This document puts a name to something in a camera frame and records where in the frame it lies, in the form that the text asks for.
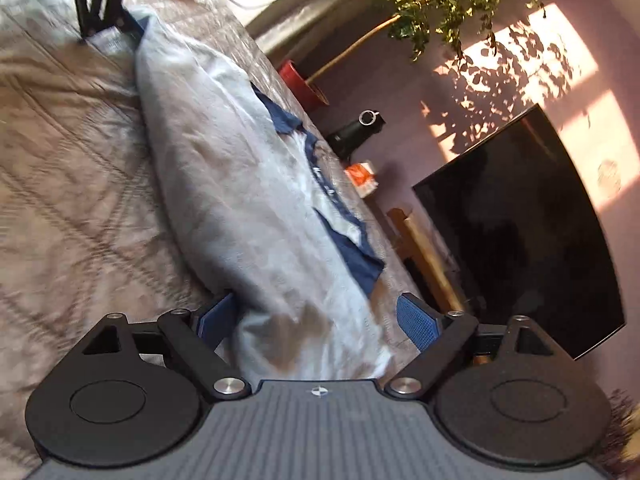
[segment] metal screw cap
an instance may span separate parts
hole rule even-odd
[[[371,126],[376,122],[376,118],[380,115],[380,112],[374,112],[373,110],[364,110],[358,117],[358,121],[362,126]]]
[[[414,394],[422,389],[420,381],[412,377],[399,377],[391,381],[389,386],[395,393],[402,395]]]
[[[223,395],[239,394],[244,390],[244,381],[235,377],[225,377],[218,379],[213,384],[213,389]]]

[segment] purple wall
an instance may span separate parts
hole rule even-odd
[[[640,38],[608,0],[544,0],[547,20],[505,0],[498,57],[469,35],[468,72],[446,73],[449,53],[432,44],[415,64],[408,43],[384,34],[318,80],[332,102],[312,114],[324,133],[377,109],[387,125],[353,157],[378,171],[376,202],[419,208],[411,186],[533,102],[540,102],[590,193],[618,273],[627,327],[580,362],[607,391],[640,400]],[[348,23],[301,63],[310,71],[340,52],[380,12]]]

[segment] gray quilted bedspread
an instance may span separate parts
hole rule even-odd
[[[127,0],[231,57],[317,132],[222,0]],[[73,0],[0,0],[0,478],[38,464],[24,425],[33,388],[104,314],[153,319],[197,308],[204,289],[168,227],[150,162],[132,44],[78,43]],[[321,141],[319,160],[364,219],[386,269],[372,309],[397,367],[415,348],[394,320],[413,290],[388,240]]]

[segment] flat screen tv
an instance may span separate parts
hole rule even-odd
[[[480,322],[532,317],[578,358],[625,324],[600,223],[539,106],[414,186]]]

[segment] red flower pot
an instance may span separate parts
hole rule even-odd
[[[305,78],[298,73],[292,60],[286,60],[278,70],[278,73],[305,109],[305,112],[309,113],[316,108],[329,105],[329,101],[316,85],[306,84]]]

